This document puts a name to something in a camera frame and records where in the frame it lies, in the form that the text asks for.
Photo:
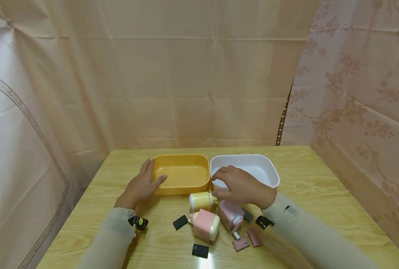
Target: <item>curtain trim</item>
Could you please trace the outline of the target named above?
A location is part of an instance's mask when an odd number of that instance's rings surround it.
[[[290,93],[292,93],[292,87],[293,87],[293,80],[292,80],[292,85],[290,85],[290,90],[289,90],[289,95],[287,96],[286,105],[284,105],[284,109],[281,114],[280,125],[278,127],[278,132],[277,132],[277,139],[275,141],[276,146],[280,145],[281,136],[283,135],[284,121],[286,120],[287,107],[289,106]]]

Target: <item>yellow plastic tray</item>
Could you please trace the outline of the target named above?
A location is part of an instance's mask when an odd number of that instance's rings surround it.
[[[156,195],[189,195],[207,190],[210,163],[204,155],[160,155],[154,159],[153,181],[161,175],[168,175],[155,191]]]

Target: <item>white plastic tray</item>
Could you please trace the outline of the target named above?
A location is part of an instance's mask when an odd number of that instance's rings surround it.
[[[219,155],[210,161],[211,176],[219,170],[220,167],[232,165],[250,173],[263,184],[275,188],[280,183],[280,177],[274,165],[266,156],[259,154],[246,155]],[[216,179],[213,181],[215,187],[227,189],[226,184]]]

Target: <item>wooden table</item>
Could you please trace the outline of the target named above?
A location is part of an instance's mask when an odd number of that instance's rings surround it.
[[[279,192],[338,230],[380,268],[399,269],[397,247],[307,146],[114,150],[95,175],[38,269],[76,268],[108,211],[128,181],[137,175],[143,161],[161,154],[187,153],[200,153],[208,158],[222,154],[258,153],[267,156],[281,177]],[[247,205],[246,209],[255,216],[260,214],[253,205]],[[216,244],[210,246],[208,259],[192,256],[193,243],[207,244],[194,238],[189,224],[178,231],[172,225],[189,210],[187,196],[153,196],[140,204],[137,214],[150,221],[149,229],[138,234],[129,247],[125,261],[127,267],[211,269],[254,265],[257,269],[285,268],[265,247],[250,246],[237,253],[231,243],[232,236],[222,224]],[[247,236],[245,227],[241,227],[241,234]]]

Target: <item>hand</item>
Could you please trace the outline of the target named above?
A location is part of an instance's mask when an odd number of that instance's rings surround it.
[[[212,181],[220,179],[228,186],[228,190],[217,189],[212,193],[219,200],[228,200],[237,204],[254,204],[266,209],[275,200],[277,190],[273,189],[246,171],[233,166],[221,167],[211,177]]]
[[[129,181],[125,191],[117,198],[114,207],[123,207],[135,210],[140,201],[149,198],[153,192],[166,180],[167,175],[162,175],[152,182],[154,159],[147,159],[141,166],[140,173]]]

